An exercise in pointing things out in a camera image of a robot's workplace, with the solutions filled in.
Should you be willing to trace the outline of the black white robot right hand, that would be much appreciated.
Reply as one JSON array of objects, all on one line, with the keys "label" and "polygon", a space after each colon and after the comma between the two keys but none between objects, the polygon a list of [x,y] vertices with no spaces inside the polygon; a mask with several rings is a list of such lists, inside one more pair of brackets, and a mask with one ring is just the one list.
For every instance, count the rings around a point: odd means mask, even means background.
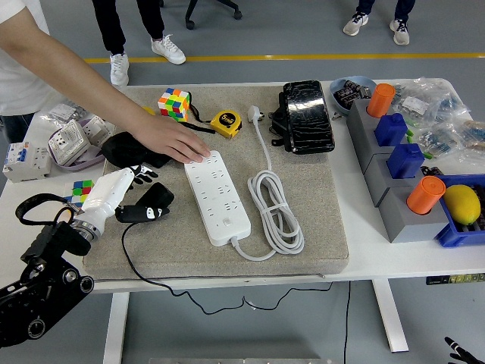
[{"label": "black white robot right hand", "polygon": [[444,337],[444,341],[453,350],[453,352],[449,354],[452,359],[456,359],[456,360],[462,361],[462,362],[467,363],[467,364],[484,364],[484,361],[479,360],[474,355],[469,353],[467,350],[465,350],[463,347],[461,347],[452,338]]}]

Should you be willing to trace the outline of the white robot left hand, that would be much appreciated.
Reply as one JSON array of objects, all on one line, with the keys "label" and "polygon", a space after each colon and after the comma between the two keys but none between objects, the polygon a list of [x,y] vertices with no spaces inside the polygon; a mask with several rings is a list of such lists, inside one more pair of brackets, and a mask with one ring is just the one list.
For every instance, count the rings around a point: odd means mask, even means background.
[{"label": "white robot left hand", "polygon": [[126,192],[133,183],[151,182],[158,175],[143,165],[130,166],[100,177],[82,206],[82,212],[71,226],[89,240],[99,238],[105,231],[105,221],[115,216],[123,223],[155,221],[169,212],[174,195],[164,185],[155,182],[140,200],[122,206]]}]

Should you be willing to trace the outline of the person's right hand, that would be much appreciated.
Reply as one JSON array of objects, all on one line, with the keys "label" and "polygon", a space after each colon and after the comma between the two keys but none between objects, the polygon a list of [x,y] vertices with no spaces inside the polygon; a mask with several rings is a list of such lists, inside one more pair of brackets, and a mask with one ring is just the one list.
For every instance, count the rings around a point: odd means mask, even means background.
[{"label": "person's right hand", "polygon": [[211,154],[203,140],[170,118],[146,115],[130,128],[130,133],[151,151],[184,164],[201,162]]}]

